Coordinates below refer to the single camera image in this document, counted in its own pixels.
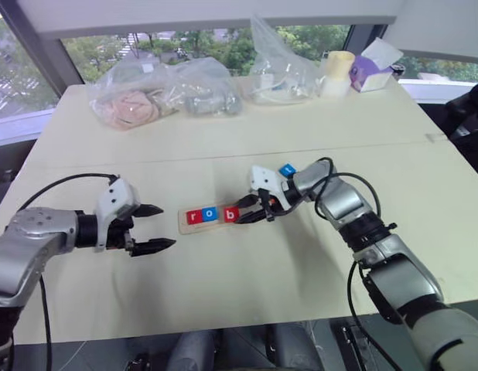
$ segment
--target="clear plastic bag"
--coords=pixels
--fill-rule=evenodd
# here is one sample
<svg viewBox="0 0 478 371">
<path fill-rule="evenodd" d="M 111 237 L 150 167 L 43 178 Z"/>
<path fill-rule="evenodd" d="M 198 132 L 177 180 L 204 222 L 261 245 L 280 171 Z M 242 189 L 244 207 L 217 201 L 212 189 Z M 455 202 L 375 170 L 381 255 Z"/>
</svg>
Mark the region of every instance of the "clear plastic bag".
<svg viewBox="0 0 478 371">
<path fill-rule="evenodd" d="M 262 18 L 251 18 L 254 49 L 258 53 L 249 76 L 248 96 L 257 104 L 296 104 L 314 97 L 319 89 L 315 63 L 294 54 Z"/>
<path fill-rule="evenodd" d="M 90 106 L 119 130 L 148 124 L 176 111 L 163 95 L 171 76 L 170 67 L 157 59 L 120 62 L 88 87 Z"/>
<path fill-rule="evenodd" d="M 171 107 L 193 116 L 235 115 L 242 102 L 228 69 L 214 58 L 198 58 L 172 66 L 164 93 Z"/>
</svg>

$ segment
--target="red letter block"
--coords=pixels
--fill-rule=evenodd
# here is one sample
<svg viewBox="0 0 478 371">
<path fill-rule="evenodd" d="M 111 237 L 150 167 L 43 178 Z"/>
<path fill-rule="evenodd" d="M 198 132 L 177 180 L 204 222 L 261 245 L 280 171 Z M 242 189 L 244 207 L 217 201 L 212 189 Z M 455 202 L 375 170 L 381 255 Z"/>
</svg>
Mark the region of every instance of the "red letter block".
<svg viewBox="0 0 478 371">
<path fill-rule="evenodd" d="M 201 215 L 201 210 L 191 210 L 186 213 L 187 223 L 188 224 L 198 224 L 203 222 L 203 215 Z"/>
<path fill-rule="evenodd" d="M 239 218 L 239 208 L 236 206 L 224 207 L 225 223 L 233 223 Z"/>
</svg>

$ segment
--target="blue letter block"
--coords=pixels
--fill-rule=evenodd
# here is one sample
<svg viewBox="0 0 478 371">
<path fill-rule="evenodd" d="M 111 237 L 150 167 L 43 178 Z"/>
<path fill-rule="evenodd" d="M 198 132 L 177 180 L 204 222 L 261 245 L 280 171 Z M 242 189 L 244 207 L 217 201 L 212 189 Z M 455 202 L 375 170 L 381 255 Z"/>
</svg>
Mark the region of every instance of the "blue letter block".
<svg viewBox="0 0 478 371">
<path fill-rule="evenodd" d="M 278 172 L 280 172 L 284 177 L 288 178 L 290 175 L 295 174 L 295 168 L 291 164 L 285 164 L 278 170 Z"/>
<path fill-rule="evenodd" d="M 201 215 L 203 216 L 203 222 L 212 222 L 218 219 L 218 210 L 216 207 L 205 207 L 201 209 Z"/>
</svg>

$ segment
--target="wall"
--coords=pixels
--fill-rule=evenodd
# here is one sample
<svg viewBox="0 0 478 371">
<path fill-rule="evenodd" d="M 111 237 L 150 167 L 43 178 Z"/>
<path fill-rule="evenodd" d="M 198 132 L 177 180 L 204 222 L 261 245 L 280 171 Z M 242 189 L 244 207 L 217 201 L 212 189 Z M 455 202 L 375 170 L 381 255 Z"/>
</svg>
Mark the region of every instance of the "wall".
<svg viewBox="0 0 478 371">
<path fill-rule="evenodd" d="M 384 39 L 416 56 L 478 62 L 478 0 L 406 0 Z"/>
<path fill-rule="evenodd" d="M 388 24 L 404 0 L 17 0 L 46 38 L 249 26 L 256 12 L 277 25 Z"/>
</svg>

